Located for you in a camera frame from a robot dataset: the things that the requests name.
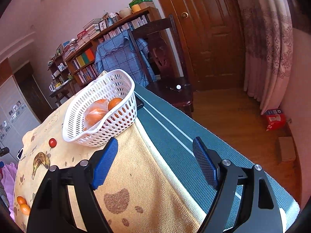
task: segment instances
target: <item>door knob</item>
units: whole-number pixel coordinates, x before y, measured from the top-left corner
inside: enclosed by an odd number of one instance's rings
[[[183,13],[181,13],[181,17],[188,18],[189,14],[187,12],[183,12]]]

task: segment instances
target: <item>metal screw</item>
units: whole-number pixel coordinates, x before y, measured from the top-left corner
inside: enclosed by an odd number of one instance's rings
[[[257,171],[261,171],[262,167],[261,167],[261,165],[255,165],[255,169],[256,169]]]
[[[80,162],[80,166],[87,166],[88,163],[89,163],[89,161],[86,160],[86,159],[84,159],[84,160],[82,160],[82,161]]]
[[[230,162],[230,160],[228,160],[228,159],[223,159],[221,162],[222,162],[225,166],[230,166],[230,165],[231,165],[231,162]]]
[[[51,172],[54,172],[54,171],[56,170],[56,168],[57,168],[57,166],[50,166],[49,170],[50,170]]]

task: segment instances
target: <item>plastic bag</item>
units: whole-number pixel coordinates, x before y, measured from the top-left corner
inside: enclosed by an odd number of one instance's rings
[[[88,130],[97,124],[108,113],[107,99],[93,102],[84,112],[84,130]]]

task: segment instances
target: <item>patterned curtain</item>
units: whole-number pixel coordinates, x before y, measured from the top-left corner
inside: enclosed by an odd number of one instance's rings
[[[261,114],[278,108],[289,81],[293,28],[287,0],[238,0],[246,47],[244,90]]]

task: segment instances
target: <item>blue gripper pad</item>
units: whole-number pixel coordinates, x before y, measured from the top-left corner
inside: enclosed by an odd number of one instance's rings
[[[108,142],[105,146],[105,152],[99,160],[97,166],[94,168],[94,176],[92,187],[96,190],[102,185],[108,175],[109,169],[114,161],[114,158],[118,152],[118,141],[115,138],[111,138],[111,142]]]
[[[199,137],[196,137],[192,142],[193,154],[199,163],[201,171],[204,175],[206,182],[212,186],[214,189],[217,189],[218,186],[218,176],[217,168],[213,164],[211,158],[206,153],[204,149],[205,145]]]

